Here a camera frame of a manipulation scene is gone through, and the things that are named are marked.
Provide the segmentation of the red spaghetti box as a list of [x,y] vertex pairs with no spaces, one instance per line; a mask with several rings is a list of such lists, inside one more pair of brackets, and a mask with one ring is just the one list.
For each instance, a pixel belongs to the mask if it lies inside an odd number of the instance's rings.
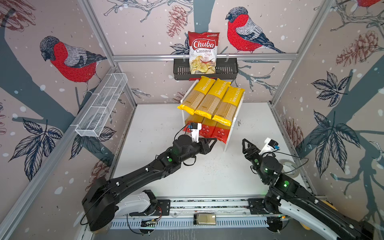
[[216,121],[204,118],[202,121],[202,129],[200,130],[200,136],[204,138],[210,138],[214,133],[216,125]]
[[187,127],[184,127],[184,132],[190,133],[189,129],[189,123],[202,123],[204,120],[203,116],[200,115],[189,115],[185,121],[185,125],[188,125]]
[[226,144],[229,138],[231,127],[217,123],[213,130],[212,138],[216,138],[218,141]]

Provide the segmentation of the yellow spaghetti bag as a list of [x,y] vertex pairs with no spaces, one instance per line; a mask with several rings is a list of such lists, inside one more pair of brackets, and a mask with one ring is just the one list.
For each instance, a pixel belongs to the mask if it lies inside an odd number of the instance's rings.
[[244,94],[244,89],[229,86],[212,120],[230,127]]
[[214,113],[226,94],[231,82],[217,79],[213,86],[210,88],[194,114],[202,116],[207,119],[212,119]]
[[178,109],[193,115],[215,82],[215,79],[202,76],[192,90],[186,94]]

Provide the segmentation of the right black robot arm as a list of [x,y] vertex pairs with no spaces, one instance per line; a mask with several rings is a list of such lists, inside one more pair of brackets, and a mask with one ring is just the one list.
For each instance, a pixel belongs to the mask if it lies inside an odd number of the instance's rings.
[[252,163],[252,169],[262,183],[269,187],[263,199],[265,212],[289,216],[326,240],[374,238],[375,228],[370,223],[358,222],[341,214],[283,173],[283,165],[273,156],[278,150],[278,143],[269,138],[262,149],[246,139],[242,140],[245,158]]

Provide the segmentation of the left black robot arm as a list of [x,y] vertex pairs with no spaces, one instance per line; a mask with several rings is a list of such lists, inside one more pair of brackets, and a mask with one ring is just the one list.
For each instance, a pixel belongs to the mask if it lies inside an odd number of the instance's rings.
[[96,179],[82,200],[82,205],[92,232],[107,226],[121,208],[118,204],[134,191],[165,178],[181,168],[184,161],[206,155],[216,144],[216,138],[199,138],[194,142],[188,135],[181,135],[173,145],[148,165],[122,177]]

